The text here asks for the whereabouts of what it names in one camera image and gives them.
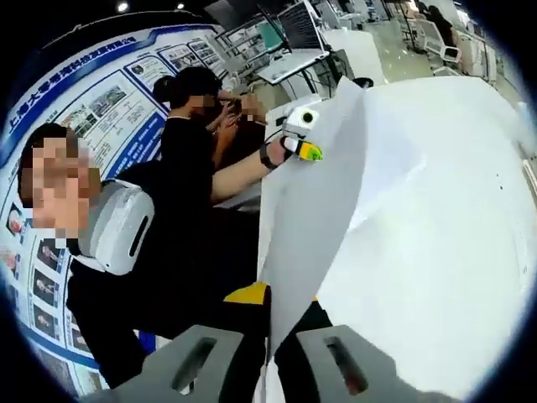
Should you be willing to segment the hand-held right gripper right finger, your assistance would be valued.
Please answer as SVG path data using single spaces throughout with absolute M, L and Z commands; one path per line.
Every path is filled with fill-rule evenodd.
M 274 355 L 287 402 L 417 402 L 395 362 L 312 301 Z

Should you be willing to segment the person's left hand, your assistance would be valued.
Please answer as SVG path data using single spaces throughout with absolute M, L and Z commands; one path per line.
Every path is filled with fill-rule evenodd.
M 266 147 L 271 170 L 282 165 L 291 156 L 291 152 L 284 147 L 285 139 L 285 136 L 281 136 Z

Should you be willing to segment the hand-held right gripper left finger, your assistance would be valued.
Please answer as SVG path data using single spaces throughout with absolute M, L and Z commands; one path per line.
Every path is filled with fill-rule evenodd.
M 270 286 L 255 282 L 202 312 L 144 362 L 146 402 L 251 402 L 267 353 Z

